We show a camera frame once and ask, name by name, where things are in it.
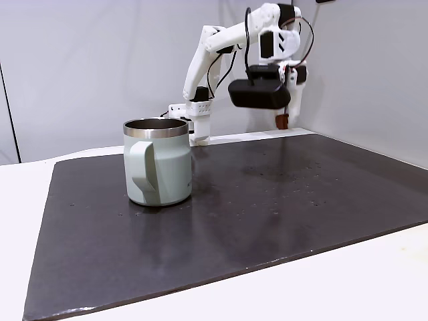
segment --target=black slate board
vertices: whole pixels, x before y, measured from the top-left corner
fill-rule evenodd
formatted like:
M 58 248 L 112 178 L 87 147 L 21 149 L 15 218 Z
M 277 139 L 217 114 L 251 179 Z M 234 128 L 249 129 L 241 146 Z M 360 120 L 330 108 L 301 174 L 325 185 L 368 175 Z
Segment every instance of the black slate board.
M 128 200 L 122 155 L 58 163 L 23 319 L 146 300 L 428 220 L 428 171 L 323 136 L 192 151 L 193 193 L 166 208 Z

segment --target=sage green mug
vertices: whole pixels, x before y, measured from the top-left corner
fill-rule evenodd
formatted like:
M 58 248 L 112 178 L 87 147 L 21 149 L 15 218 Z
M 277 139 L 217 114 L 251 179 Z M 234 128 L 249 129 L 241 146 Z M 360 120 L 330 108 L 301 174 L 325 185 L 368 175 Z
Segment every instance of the sage green mug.
M 123 132 L 126 188 L 132 201 L 164 206 L 191 194 L 191 149 L 185 120 L 131 120 L 124 123 Z

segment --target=mug handle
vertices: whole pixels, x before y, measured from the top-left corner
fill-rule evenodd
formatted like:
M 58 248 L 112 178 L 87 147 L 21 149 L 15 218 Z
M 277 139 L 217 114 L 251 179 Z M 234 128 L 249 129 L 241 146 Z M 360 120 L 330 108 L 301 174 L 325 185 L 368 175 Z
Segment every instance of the mug handle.
M 141 191 L 154 192 L 155 189 L 147 177 L 150 171 L 149 164 L 154 160 L 153 143 L 137 142 L 131 147 L 129 155 L 132 181 Z

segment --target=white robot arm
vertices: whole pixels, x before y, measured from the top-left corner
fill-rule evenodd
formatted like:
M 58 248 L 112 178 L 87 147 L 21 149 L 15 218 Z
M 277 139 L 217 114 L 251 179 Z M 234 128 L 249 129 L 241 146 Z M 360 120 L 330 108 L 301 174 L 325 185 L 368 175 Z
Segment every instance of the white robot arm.
M 235 80 L 229 85 L 236 106 L 282 109 L 282 113 L 287 108 L 291 126 L 300 113 L 307 78 L 306 63 L 291 60 L 300 46 L 298 23 L 295 22 L 299 17 L 299 8 L 271 3 L 250 13 L 247 17 L 249 43 L 259 43 L 259 65 L 247 71 L 249 78 L 254 79 L 251 84 L 249 80 Z M 194 143 L 206 142 L 210 136 L 211 103 L 219 82 L 222 55 L 242 49 L 246 43 L 244 22 L 230 28 L 203 27 L 183 89 L 186 102 L 169 106 L 171 118 L 192 120 L 191 140 Z M 207 86 L 198 87 L 205 75 L 208 75 Z

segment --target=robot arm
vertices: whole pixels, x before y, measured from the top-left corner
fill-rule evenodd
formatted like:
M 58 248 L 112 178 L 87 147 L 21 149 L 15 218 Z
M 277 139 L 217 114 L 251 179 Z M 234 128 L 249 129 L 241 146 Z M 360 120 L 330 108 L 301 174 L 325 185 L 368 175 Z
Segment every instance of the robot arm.
M 300 46 L 298 24 L 294 22 L 288 24 L 288 30 L 282 30 L 280 27 L 285 21 L 295 17 L 301 17 L 300 10 L 297 7 L 271 3 L 263 4 L 259 9 L 248 15 L 247 26 L 250 43 L 259 43 L 260 65 L 251 67 L 251 73 L 254 72 L 257 78 L 256 86 L 250 88 L 250 91 L 254 94 L 259 95 L 257 90 L 262 89 L 268 82 L 270 85 L 278 87 L 278 84 L 274 82 L 273 79 L 270 79 L 272 77 L 278 78 L 275 81 L 281 82 L 281 85 L 286 84 L 288 80 L 292 78 L 290 75 L 294 70 L 288 72 L 286 66 L 293 63 L 291 56 L 298 51 Z M 205 140 L 210 135 L 209 117 L 211 114 L 211 102 L 219 81 L 222 55 L 233 53 L 243 48 L 245 45 L 246 33 L 244 22 L 230 28 L 208 25 L 203 27 L 197 51 L 189 66 L 183 89 L 183 97 L 186 103 L 169 106 L 170 117 L 185 117 L 193 121 L 194 134 L 191 135 L 191 139 L 194 142 Z M 267 67 L 269 64 L 278 65 L 276 70 L 274 68 L 273 73 L 270 74 L 263 71 L 263 69 L 272 70 L 271 67 Z M 198 87 L 200 81 L 208 71 L 210 90 L 206 86 Z M 234 82 L 241 82 L 241 84 L 243 84 L 242 81 L 245 80 L 236 80 Z M 237 97 L 236 92 L 233 93 L 231 91 L 231 87 L 233 87 L 232 84 L 229 87 L 229 93 L 231 94 L 233 103 L 237 106 L 241 106 L 237 103 L 239 97 Z M 300 88 L 298 88 L 297 91 L 290 90 L 292 98 L 296 95 L 296 92 L 301 94 Z M 264 108 L 278 109 L 278 106 L 281 106 L 281 108 L 286 107 L 289 101 L 286 101 L 287 99 L 284 98 L 285 96 L 281 96 L 281 94 L 283 94 L 283 92 L 276 95 L 279 97 L 280 105 L 276 104 L 274 107 L 270 107 L 268 104 Z M 298 102 L 298 107 L 300 109 L 300 98 L 297 97 L 297 99 L 292 100 Z M 245 103 L 243 103 L 243 107 L 263 108 L 261 106 L 244 105 Z

